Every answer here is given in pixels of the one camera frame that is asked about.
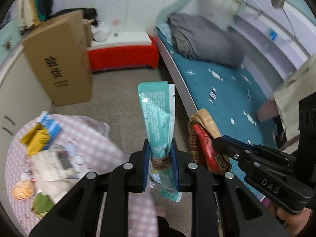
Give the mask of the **right hand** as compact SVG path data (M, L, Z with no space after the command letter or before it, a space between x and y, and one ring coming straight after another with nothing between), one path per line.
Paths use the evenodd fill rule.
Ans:
M278 216L281 220L287 223L288 226L286 232L288 233L288 236L297 236L304 227L306 227L312 214L311 209L304 208L300 213L292 215L272 202L268 204L267 209L274 216Z

